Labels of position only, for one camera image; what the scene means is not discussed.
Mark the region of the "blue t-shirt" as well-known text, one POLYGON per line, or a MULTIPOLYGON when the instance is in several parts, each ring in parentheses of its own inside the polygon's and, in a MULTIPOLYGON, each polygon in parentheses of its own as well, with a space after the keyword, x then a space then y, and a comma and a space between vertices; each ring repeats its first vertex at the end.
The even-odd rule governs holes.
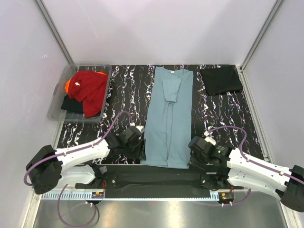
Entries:
POLYGON ((156 67, 145 125, 143 165, 188 168, 193 72, 156 67))

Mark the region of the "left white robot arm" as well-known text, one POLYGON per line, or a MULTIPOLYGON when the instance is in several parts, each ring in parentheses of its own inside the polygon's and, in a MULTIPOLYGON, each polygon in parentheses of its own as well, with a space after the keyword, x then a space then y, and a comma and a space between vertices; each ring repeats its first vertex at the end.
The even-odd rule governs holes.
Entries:
POLYGON ((84 184, 98 188, 103 177, 97 169, 80 164, 97 158, 124 154, 138 158, 143 147, 144 126, 130 126, 121 133, 110 133, 106 137, 74 146, 54 149, 42 147, 26 165, 24 181, 32 186, 37 195, 53 190, 59 184, 84 184))

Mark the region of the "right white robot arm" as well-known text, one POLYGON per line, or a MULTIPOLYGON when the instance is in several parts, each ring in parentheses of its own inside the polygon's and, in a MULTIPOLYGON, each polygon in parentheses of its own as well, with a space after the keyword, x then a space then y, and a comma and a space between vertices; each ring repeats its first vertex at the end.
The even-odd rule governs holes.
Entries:
POLYGON ((203 170, 202 185, 212 191, 229 186, 270 195, 297 212, 304 210, 304 170, 295 165, 282 167, 241 153, 210 137, 195 136, 188 147, 189 165, 203 170))

